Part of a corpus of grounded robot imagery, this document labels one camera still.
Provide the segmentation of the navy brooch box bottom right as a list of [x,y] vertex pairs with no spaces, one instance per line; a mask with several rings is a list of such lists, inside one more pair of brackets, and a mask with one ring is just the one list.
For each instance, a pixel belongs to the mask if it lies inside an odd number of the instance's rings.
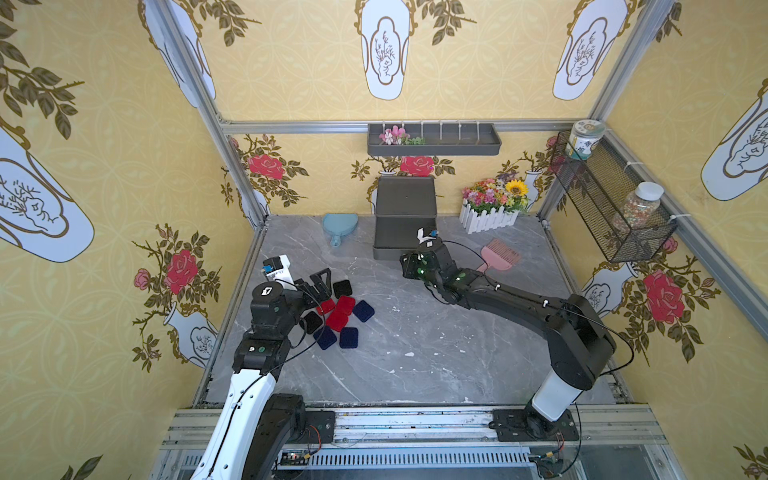
[[345,327],[339,333],[341,349],[357,349],[359,345],[359,330],[355,327]]

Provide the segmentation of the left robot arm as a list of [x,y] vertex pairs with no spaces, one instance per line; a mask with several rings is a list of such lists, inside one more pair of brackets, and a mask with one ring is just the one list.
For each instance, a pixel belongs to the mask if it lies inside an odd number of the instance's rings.
[[194,479],[269,479],[282,447],[307,428],[303,397],[274,389],[282,368],[298,357],[290,354],[290,332],[332,296],[331,271],[308,282],[290,280],[286,269],[266,276],[252,291],[251,326],[235,351],[226,401]]

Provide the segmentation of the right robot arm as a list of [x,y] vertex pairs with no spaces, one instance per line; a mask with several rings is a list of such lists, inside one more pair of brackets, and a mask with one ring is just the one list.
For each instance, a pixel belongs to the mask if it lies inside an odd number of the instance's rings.
[[526,405],[538,421],[559,420],[581,393],[593,388],[615,353],[612,334],[580,295],[542,296],[462,268],[438,237],[401,255],[399,262],[405,278],[423,282],[444,302],[497,315],[546,341],[550,370]]

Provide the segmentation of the red brooch box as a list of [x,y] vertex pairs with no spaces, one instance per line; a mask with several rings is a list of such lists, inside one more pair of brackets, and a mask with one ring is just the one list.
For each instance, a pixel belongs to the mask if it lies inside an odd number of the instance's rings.
[[345,315],[350,315],[356,306],[356,300],[351,296],[343,295],[338,298],[336,303],[336,311]]
[[320,303],[316,308],[316,311],[321,316],[330,314],[336,308],[336,302],[333,299],[328,299]]
[[333,310],[327,320],[326,326],[335,332],[341,332],[349,322],[349,313],[341,310]]

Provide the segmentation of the navy brooch box bottom left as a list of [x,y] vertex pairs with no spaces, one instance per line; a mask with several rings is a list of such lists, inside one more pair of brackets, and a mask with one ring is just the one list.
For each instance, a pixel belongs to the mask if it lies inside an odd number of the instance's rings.
[[323,351],[328,350],[338,342],[337,334],[335,331],[327,326],[318,328],[313,333],[313,338],[319,348]]

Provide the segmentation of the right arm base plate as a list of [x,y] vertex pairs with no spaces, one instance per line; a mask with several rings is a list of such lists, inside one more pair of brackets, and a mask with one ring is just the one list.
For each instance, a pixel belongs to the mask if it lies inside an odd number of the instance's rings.
[[578,441],[579,427],[570,411],[550,421],[535,410],[495,409],[488,427],[499,442],[557,442]]

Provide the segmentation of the red brooch box upper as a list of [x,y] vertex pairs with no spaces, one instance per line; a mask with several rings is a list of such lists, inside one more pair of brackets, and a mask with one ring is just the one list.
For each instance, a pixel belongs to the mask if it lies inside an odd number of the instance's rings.
[[356,306],[356,300],[351,296],[343,295],[338,298],[336,303],[336,311],[345,315],[350,315]]

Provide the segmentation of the red brooch box left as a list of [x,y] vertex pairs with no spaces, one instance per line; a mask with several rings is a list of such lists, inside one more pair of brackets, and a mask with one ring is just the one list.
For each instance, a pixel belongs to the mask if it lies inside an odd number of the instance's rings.
[[336,308],[336,302],[333,299],[328,299],[320,303],[316,308],[316,311],[321,316],[330,314]]

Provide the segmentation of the glass jar white lid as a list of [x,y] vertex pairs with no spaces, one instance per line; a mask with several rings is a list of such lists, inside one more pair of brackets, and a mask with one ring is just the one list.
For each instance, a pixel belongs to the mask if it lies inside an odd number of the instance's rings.
[[660,206],[664,188],[653,182],[641,182],[625,199],[620,211],[613,218],[613,225],[620,231],[641,228],[646,225]]

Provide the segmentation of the pink flowers on shelf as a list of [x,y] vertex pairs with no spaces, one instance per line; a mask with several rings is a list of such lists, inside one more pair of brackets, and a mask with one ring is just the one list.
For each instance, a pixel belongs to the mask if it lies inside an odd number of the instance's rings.
[[403,126],[394,125],[391,128],[385,128],[379,135],[382,145],[406,145],[417,146],[424,145],[425,139],[420,136],[411,136]]

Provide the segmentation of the blue dustpan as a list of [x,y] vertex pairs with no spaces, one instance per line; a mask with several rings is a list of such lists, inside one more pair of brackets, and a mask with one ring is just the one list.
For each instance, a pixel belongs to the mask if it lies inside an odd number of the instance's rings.
[[325,233],[329,236],[330,246],[332,248],[340,247],[343,238],[355,231],[358,221],[359,217],[357,214],[326,214],[323,217],[322,226]]

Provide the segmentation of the navy brooch box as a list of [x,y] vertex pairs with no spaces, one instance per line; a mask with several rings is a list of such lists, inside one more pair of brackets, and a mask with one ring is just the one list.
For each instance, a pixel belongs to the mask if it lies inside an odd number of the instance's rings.
[[357,349],[359,345],[359,330],[355,327],[345,327],[339,333],[341,349]]
[[319,348],[323,351],[328,350],[338,342],[337,334],[335,331],[327,326],[318,328],[313,333],[313,338]]
[[366,323],[375,315],[375,309],[367,301],[360,300],[353,307],[352,314],[359,321]]

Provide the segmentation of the red brooch box lower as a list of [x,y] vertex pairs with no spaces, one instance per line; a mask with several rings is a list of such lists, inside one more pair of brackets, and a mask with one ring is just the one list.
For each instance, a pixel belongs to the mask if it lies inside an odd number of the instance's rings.
[[333,310],[327,320],[326,326],[335,332],[341,332],[349,322],[349,313],[341,310]]

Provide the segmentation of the jar with patterned lid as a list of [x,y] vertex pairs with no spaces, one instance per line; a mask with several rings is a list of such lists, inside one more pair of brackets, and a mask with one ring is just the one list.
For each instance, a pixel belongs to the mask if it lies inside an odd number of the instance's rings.
[[566,141],[566,156],[574,160],[587,160],[605,131],[606,125],[599,120],[583,119],[575,122]]

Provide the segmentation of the three-drawer storage cabinet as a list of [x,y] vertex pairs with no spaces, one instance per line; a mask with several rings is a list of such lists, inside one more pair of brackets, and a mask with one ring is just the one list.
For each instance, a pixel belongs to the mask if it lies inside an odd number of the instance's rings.
[[379,179],[374,206],[373,258],[396,261],[419,245],[418,232],[436,229],[434,178],[387,176]]

